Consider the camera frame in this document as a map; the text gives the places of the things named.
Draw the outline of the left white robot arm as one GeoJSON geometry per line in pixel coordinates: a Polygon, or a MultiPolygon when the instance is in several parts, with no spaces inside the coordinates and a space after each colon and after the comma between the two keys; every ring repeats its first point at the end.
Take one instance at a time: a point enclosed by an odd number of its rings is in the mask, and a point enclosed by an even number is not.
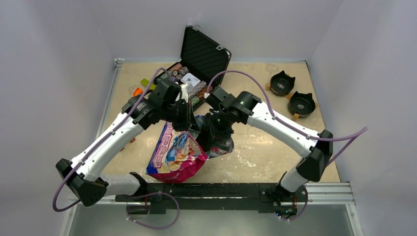
{"type": "Polygon", "coordinates": [[[106,196],[127,195],[141,201],[147,182],[137,173],[103,175],[110,161],[136,136],[159,121],[168,121],[176,131],[191,127],[192,107],[184,86],[165,80],[148,97],[129,98],[111,125],[82,153],[56,164],[63,182],[84,206],[96,204],[106,196]]]}

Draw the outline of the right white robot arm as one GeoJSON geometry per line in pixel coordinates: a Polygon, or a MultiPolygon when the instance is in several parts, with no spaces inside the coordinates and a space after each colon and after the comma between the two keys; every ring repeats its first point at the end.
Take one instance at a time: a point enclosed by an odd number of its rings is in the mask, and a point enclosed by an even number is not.
{"type": "Polygon", "coordinates": [[[234,97],[223,88],[216,87],[206,98],[211,111],[197,136],[204,151],[220,147],[233,133],[232,125],[242,123],[267,132],[293,149],[300,161],[287,171],[276,187],[277,196],[290,199],[309,181],[318,182],[333,154],[333,134],[327,130],[318,132],[296,124],[268,109],[259,97],[243,91],[234,97]]]}

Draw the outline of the pink blue pet food bag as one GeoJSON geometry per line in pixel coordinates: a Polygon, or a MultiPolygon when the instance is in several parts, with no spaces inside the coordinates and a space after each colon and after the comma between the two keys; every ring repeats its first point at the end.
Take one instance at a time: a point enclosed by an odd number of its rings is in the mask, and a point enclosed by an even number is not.
{"type": "Polygon", "coordinates": [[[170,122],[163,126],[146,174],[164,183],[182,183],[193,177],[209,160],[234,149],[232,138],[215,142],[203,150],[203,135],[195,131],[175,131],[170,122]]]}

